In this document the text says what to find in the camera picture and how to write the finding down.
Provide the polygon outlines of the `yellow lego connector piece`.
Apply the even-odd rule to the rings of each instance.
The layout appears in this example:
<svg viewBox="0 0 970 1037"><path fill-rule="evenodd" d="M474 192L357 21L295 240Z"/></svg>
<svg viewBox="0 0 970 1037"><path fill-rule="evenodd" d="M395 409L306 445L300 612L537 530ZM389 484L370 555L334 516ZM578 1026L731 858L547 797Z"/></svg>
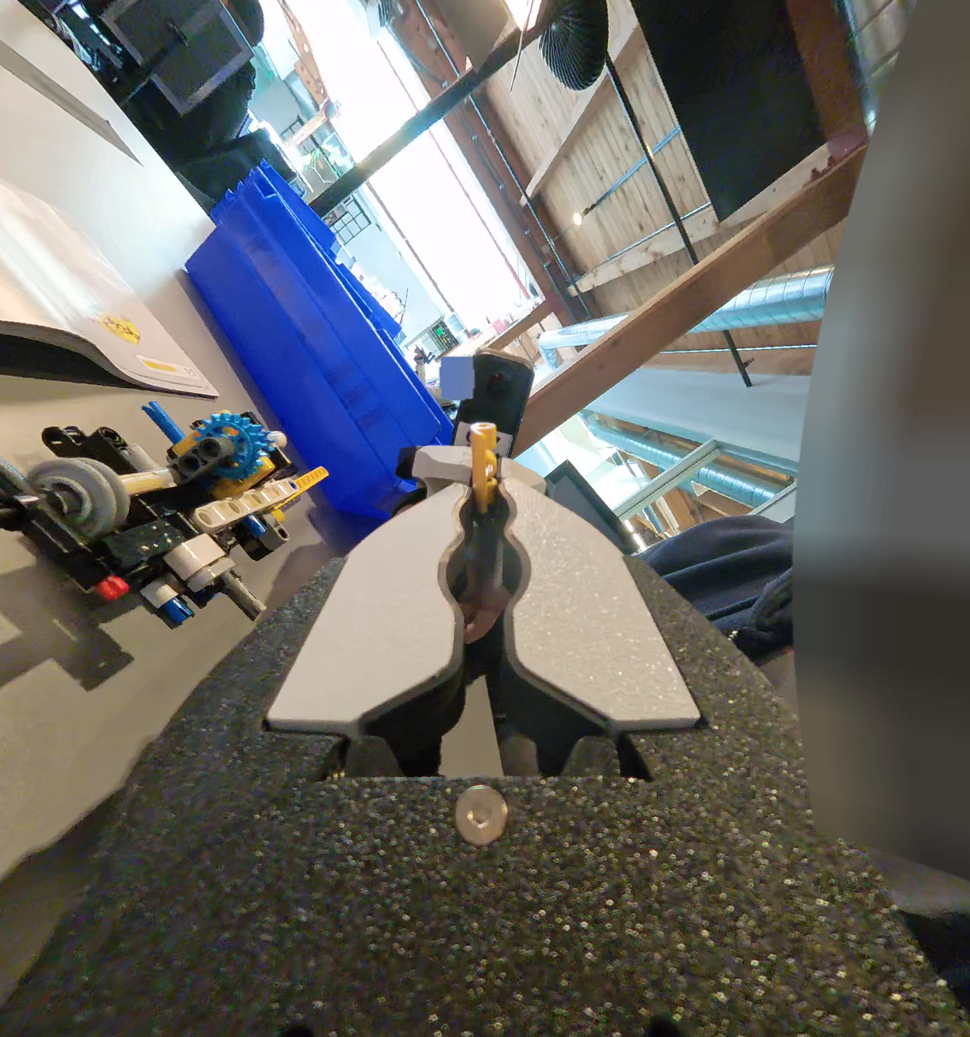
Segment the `yellow lego connector piece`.
<svg viewBox="0 0 970 1037"><path fill-rule="evenodd" d="M484 516L495 503L499 489L500 466L496 455L499 446L493 423L475 422L469 426L470 487L476 514Z"/></svg>

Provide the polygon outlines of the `open instruction booklet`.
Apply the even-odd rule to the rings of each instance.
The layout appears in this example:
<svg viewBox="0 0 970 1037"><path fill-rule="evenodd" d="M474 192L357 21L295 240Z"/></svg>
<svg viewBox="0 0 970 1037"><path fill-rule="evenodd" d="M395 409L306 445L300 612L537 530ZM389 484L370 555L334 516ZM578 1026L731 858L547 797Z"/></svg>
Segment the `open instruction booklet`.
<svg viewBox="0 0 970 1037"><path fill-rule="evenodd" d="M0 373L219 396L89 239L2 180Z"/></svg>

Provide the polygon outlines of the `metal air duct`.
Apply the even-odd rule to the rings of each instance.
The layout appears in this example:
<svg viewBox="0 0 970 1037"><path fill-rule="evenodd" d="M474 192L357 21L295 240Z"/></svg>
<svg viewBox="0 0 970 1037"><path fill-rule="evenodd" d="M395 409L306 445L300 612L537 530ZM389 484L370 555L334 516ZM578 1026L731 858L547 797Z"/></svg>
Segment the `metal air duct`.
<svg viewBox="0 0 970 1037"><path fill-rule="evenodd" d="M822 320L834 267L812 267L756 282L690 329L690 334L780 327ZM585 347L629 318L629 313L544 331L542 351Z"/></svg>

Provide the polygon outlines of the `lego vehicle model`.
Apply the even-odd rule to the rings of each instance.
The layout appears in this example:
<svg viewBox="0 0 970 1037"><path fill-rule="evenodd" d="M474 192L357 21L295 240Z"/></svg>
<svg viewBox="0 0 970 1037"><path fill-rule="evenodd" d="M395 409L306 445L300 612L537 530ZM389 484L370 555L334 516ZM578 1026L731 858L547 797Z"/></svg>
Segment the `lego vehicle model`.
<svg viewBox="0 0 970 1037"><path fill-rule="evenodd" d="M257 620L266 605L232 551L258 561L284 548L286 510L328 470L299 472L286 435L249 410L188 429L155 401L143 412L167 438L164 460L107 426L45 428L51 456L25 473L0 458L0 531L102 602L139 596L171 629L217 597Z"/></svg>

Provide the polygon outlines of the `large blue storage bin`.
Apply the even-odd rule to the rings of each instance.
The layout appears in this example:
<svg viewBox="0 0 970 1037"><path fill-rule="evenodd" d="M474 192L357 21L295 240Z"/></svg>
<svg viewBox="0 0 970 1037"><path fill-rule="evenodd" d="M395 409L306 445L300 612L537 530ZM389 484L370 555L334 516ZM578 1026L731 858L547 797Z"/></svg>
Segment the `large blue storage bin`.
<svg viewBox="0 0 970 1037"><path fill-rule="evenodd" d="M385 518L401 451L451 427L356 304L338 267L279 208L230 211L186 264L285 435L339 511Z"/></svg>

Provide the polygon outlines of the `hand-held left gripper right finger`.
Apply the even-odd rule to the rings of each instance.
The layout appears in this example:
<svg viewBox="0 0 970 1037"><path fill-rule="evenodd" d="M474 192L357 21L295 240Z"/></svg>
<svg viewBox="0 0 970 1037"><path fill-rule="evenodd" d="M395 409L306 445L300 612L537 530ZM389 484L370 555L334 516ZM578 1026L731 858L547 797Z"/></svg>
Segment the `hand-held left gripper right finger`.
<svg viewBox="0 0 970 1037"><path fill-rule="evenodd" d="M520 563L504 616L514 672L607 732L696 726L698 704L623 553L541 491L517 480L501 491Z"/></svg>

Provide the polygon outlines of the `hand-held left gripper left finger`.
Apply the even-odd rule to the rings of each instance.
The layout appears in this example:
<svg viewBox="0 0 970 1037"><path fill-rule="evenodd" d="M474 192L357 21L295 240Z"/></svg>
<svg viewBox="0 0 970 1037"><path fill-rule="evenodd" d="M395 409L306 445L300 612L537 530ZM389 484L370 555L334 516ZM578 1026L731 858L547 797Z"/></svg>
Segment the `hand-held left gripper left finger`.
<svg viewBox="0 0 970 1037"><path fill-rule="evenodd" d="M268 708L269 729L361 736L458 676L464 621L447 566L468 495L450 484L350 551Z"/></svg>

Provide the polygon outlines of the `person's right hand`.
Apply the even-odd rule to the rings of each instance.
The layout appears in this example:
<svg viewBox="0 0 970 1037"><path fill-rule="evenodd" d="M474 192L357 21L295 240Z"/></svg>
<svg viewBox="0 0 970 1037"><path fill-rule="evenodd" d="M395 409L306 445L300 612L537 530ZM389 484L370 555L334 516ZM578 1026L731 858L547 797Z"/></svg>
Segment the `person's right hand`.
<svg viewBox="0 0 970 1037"><path fill-rule="evenodd" d="M502 617L508 602L510 593L503 585L466 593L460 600L464 620L464 643L470 645L483 639L495 622Z"/></svg>

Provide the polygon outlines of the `wood-framed dark panel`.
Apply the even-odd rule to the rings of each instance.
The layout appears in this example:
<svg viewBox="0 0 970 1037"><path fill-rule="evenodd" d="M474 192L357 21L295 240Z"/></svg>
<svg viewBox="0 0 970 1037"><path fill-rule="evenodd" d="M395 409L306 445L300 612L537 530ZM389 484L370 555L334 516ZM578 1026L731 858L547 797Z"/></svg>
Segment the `wood-framed dark panel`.
<svg viewBox="0 0 970 1037"><path fill-rule="evenodd" d="M634 1L716 218L867 141L842 2Z"/></svg>

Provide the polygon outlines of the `row of blue bins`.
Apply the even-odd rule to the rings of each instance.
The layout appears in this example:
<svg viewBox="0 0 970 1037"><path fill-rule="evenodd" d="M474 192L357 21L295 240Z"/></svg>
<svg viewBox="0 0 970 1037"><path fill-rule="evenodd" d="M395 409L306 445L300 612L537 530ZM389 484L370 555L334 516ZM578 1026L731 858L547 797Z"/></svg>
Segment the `row of blue bins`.
<svg viewBox="0 0 970 1037"><path fill-rule="evenodd" d="M260 164L228 190L223 198L212 206L210 219L215 226L225 225L228 211L234 202L242 198L254 199L261 194L267 198L276 197L284 203L292 213L294 220L305 229L308 237L318 247L325 257L332 261L339 272L339 277L347 285L356 304L363 314L371 321L376 330L388 336L396 345L401 344L404 333L400 323L388 314L383 305L376 299L360 278L341 260L343 246L332 227L329 227L310 205L304 201L297 191L277 173L267 161Z"/></svg>

